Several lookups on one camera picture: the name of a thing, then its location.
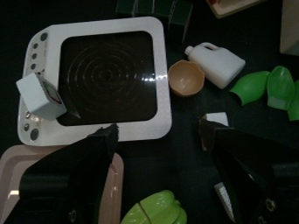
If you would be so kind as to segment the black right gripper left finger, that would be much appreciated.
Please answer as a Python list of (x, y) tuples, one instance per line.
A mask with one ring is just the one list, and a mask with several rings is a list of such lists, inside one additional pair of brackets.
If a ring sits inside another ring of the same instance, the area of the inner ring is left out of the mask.
[(5, 224), (98, 224), (117, 147), (118, 126), (111, 124), (31, 165)]

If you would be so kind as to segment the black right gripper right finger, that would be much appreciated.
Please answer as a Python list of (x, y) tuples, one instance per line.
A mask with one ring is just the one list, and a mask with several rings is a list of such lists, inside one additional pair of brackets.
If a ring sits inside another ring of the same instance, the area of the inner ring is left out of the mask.
[(299, 150), (202, 119), (237, 224), (299, 224)]

